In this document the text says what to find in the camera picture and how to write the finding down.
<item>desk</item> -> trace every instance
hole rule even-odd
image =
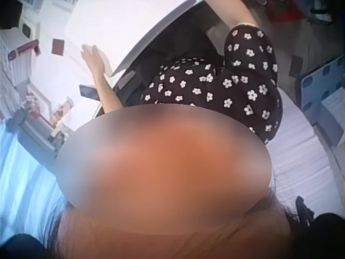
[[[154,38],[200,2],[202,0],[79,0],[70,16],[65,35],[70,46],[81,48],[82,44],[97,45],[104,52],[108,59],[106,74],[111,77],[108,81],[114,87]],[[79,56],[78,53],[74,59],[80,60]],[[89,100],[84,98],[76,104],[79,107],[73,108],[71,114],[75,112],[79,115],[71,115],[71,122],[64,124],[75,130],[84,121],[86,123],[93,119],[101,105],[91,112],[88,103]],[[82,107],[87,107],[87,114],[82,114]]]

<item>smartphone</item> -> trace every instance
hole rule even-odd
[[[79,85],[80,95],[95,101],[100,101],[98,92],[94,86]]]

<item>blue bedsheet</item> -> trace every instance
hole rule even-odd
[[[18,233],[43,242],[50,213],[64,200],[55,176],[19,143],[25,134],[0,127],[0,244]]]

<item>bed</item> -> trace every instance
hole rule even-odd
[[[284,91],[280,93],[284,115],[276,137],[267,145],[272,188],[291,210],[300,195],[316,216],[326,212],[343,216],[342,197],[325,150],[303,113]],[[0,244],[17,233],[43,241],[49,212],[63,199],[54,175],[19,143],[18,137],[23,135],[26,137],[20,128],[16,134],[9,133],[6,124],[0,128]]]

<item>hand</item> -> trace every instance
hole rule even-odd
[[[90,69],[94,80],[99,80],[101,77],[104,76],[104,72],[105,72],[104,62],[95,45],[92,46],[91,51],[89,50],[87,45],[83,45],[81,56],[83,60],[86,62],[88,68]]]

